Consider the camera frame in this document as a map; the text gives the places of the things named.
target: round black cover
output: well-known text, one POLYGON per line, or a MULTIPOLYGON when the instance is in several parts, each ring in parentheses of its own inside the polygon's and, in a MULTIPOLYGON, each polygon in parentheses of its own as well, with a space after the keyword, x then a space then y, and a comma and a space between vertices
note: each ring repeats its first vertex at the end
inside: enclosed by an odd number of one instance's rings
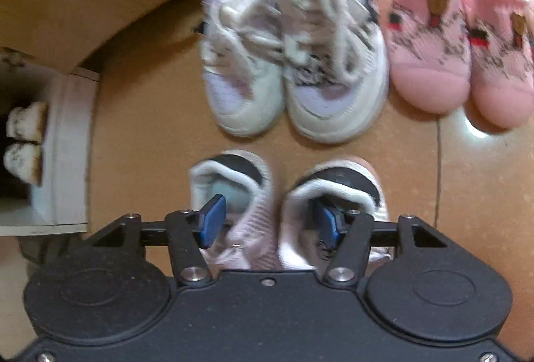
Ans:
POLYGON ((33 326, 65 342, 100 345, 139 333, 169 299, 165 275, 131 252, 73 251, 37 271, 24 291, 33 326))
POLYGON ((394 328, 441 342, 496 334, 512 307, 507 282, 459 249, 402 254, 371 275, 366 298, 394 328))

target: blue gripper pad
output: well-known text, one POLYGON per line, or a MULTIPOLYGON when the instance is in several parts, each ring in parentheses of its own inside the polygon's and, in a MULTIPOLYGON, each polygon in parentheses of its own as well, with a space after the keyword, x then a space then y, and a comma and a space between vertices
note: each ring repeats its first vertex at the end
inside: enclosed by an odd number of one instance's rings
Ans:
POLYGON ((215 195, 199 211, 199 248, 210 247, 226 220, 226 199, 223 195, 215 195))
POLYGON ((337 249, 341 242, 341 234, 337 230, 336 223, 337 212, 339 212, 337 207, 326 198, 319 198, 313 201, 313 223, 319 238, 328 249, 337 249))

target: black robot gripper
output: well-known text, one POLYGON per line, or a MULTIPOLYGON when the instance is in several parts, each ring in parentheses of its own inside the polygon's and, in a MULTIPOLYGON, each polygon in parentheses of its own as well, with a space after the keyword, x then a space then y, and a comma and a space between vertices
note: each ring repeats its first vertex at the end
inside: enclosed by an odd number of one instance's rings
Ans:
POLYGON ((212 276, 199 248, 225 224, 220 195, 160 222, 119 218, 31 277, 38 336, 9 361, 519 361, 496 339, 512 294, 488 265, 417 217, 377 222, 326 198, 310 209, 334 253, 323 277, 212 276), (145 261, 149 246, 168 247, 172 277, 145 261), (368 277, 372 246, 393 260, 368 277))

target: white sneaker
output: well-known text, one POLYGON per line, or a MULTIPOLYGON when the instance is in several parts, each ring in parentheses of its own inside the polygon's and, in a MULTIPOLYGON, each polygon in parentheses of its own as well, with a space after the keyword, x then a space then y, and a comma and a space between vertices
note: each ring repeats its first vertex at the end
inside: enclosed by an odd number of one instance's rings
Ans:
POLYGON ((14 108, 7 117, 8 138, 43 143, 48 104, 35 101, 26 108, 14 108))
POLYGON ((13 143, 6 148, 4 167, 21 181, 41 184, 42 148, 33 143, 13 143))
POLYGON ((193 210, 213 195, 226 198, 224 228, 212 247, 201 250, 212 273, 279 268, 273 180, 265 161, 248 151, 224 151, 195 164, 189 177, 193 210))
MULTIPOLYGON (((355 158, 317 165, 297 181, 282 206, 278 255, 283 268, 315 269, 320 276, 328 268, 333 252, 319 239, 312 218, 312 200, 320 197, 389 221, 382 187, 368 162, 355 158)), ((367 273, 390 259, 387 248, 372 247, 367 273)))
POLYGON ((385 102, 389 72, 374 0, 278 0, 289 115, 317 142, 369 128, 385 102))
POLYGON ((208 102, 236 136, 267 130, 284 111, 282 44, 275 0, 203 0, 201 43, 208 102))

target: pink shoe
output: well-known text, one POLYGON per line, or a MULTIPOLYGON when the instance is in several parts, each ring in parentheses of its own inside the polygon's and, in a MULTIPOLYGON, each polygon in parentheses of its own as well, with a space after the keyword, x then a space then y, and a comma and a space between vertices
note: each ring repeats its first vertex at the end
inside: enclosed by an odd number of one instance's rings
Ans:
POLYGON ((528 0, 462 0, 470 28, 473 99, 501 128, 528 121, 534 111, 528 0))
POLYGON ((467 99, 471 53, 460 0, 392 0, 391 77, 410 104, 435 114, 467 99))

